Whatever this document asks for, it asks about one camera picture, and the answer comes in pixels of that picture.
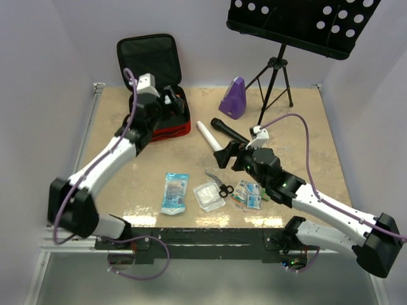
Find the blue pouch packet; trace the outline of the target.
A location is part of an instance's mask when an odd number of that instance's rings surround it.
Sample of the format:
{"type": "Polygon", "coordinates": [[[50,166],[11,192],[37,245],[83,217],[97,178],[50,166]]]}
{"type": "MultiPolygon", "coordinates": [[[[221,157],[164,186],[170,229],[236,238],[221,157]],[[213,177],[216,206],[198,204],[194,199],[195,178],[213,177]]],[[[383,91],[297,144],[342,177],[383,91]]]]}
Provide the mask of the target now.
{"type": "Polygon", "coordinates": [[[184,198],[189,175],[185,173],[166,173],[165,187],[160,212],[165,215],[177,215],[185,212],[184,198]]]}

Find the white gauze packet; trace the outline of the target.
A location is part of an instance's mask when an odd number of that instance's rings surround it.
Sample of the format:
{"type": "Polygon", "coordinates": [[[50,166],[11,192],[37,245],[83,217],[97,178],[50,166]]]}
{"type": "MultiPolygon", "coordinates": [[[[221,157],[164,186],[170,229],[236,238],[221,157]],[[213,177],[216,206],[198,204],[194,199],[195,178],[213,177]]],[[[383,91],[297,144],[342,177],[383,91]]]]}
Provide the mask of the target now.
{"type": "Polygon", "coordinates": [[[226,205],[226,201],[220,196],[220,189],[215,182],[207,182],[197,186],[193,192],[200,208],[206,213],[226,205]]]}

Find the green small box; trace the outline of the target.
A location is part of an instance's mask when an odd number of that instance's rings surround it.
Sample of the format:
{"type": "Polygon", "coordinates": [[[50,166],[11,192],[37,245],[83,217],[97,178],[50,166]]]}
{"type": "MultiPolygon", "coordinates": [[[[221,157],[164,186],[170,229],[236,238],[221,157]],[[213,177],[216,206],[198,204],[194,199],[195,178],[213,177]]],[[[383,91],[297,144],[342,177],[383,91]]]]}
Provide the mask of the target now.
{"type": "Polygon", "coordinates": [[[270,201],[270,197],[269,197],[269,195],[267,195],[267,193],[266,193],[266,191],[265,191],[264,188],[261,188],[261,189],[260,189],[260,196],[261,196],[261,199],[262,199],[262,200],[270,201]]]}

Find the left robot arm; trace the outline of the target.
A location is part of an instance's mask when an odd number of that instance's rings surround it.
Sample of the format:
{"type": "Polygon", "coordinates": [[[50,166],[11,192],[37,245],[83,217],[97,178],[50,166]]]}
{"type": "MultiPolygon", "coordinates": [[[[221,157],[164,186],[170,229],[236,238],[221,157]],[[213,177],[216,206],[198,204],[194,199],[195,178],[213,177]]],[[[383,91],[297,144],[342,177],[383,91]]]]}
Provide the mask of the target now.
{"type": "Polygon", "coordinates": [[[149,143],[186,135],[191,123],[186,96],[179,86],[138,88],[130,96],[129,110],[107,146],[89,164],[68,179],[56,178],[50,184],[47,218],[54,226],[55,243],[62,243],[57,231],[62,228],[73,237],[109,238],[117,249],[131,244],[130,224],[99,213],[95,199],[149,143]]]}

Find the white plastic bottle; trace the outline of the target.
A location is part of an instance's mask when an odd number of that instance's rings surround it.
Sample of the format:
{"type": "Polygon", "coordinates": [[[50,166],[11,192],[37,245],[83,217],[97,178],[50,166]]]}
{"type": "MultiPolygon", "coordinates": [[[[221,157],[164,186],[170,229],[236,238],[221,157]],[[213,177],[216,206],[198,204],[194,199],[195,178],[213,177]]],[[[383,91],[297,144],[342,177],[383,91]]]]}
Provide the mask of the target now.
{"type": "Polygon", "coordinates": [[[166,105],[169,105],[172,103],[171,99],[168,96],[165,97],[164,102],[166,105]]]}

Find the red black medicine case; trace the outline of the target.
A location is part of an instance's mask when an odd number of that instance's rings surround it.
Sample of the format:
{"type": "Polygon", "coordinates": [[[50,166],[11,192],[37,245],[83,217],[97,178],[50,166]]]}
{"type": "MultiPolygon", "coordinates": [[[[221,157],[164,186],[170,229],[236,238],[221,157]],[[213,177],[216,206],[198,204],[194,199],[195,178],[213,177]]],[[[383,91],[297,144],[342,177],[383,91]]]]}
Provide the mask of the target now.
{"type": "Polygon", "coordinates": [[[170,34],[128,37],[116,52],[125,86],[132,92],[129,114],[116,133],[130,125],[126,137],[139,148],[150,142],[182,137],[191,130],[191,117],[182,80],[176,41],[170,34]]]}

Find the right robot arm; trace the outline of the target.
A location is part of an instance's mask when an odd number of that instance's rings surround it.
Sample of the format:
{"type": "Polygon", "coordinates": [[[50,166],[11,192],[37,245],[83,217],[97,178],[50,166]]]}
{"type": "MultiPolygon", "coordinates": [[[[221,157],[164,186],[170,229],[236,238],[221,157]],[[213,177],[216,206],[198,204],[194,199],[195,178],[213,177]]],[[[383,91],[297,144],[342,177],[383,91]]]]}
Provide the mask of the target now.
{"type": "Polygon", "coordinates": [[[245,171],[276,203],[297,209],[322,220],[320,226],[302,220],[283,234],[287,248],[302,245],[333,250],[353,257],[358,265],[379,278],[388,277],[402,247],[396,221],[386,213],[375,216],[344,205],[319,192],[311,184],[285,171],[270,148],[246,148],[231,141],[216,144],[213,155],[220,168],[235,158],[232,169],[245,171]]]}

